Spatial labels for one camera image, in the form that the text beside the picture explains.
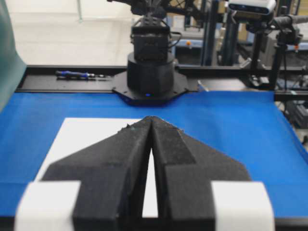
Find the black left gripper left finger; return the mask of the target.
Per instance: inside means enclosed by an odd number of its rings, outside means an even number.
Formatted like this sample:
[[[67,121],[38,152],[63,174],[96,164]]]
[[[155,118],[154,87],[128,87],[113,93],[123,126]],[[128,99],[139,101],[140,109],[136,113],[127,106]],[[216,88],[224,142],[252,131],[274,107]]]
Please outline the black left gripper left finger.
[[[142,217],[151,150],[151,119],[49,165],[43,181],[81,182],[73,211],[76,231],[120,231]]]

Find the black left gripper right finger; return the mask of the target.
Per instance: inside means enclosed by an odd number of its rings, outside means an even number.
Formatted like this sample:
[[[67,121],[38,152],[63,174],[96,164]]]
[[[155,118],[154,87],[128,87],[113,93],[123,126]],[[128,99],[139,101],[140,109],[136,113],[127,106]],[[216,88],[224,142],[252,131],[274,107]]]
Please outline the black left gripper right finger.
[[[159,217],[166,231],[213,231],[213,180],[250,181],[239,161],[152,117]]]

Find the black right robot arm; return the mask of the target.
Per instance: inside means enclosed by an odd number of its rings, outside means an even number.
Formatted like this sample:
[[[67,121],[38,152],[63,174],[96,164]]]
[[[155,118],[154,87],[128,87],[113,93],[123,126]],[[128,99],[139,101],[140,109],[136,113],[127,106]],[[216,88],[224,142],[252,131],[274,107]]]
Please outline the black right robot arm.
[[[126,0],[133,14],[141,16],[131,27],[133,52],[127,69],[113,78],[113,92],[132,105],[159,105],[189,91],[187,77],[176,71],[167,13],[203,18],[192,0]]]

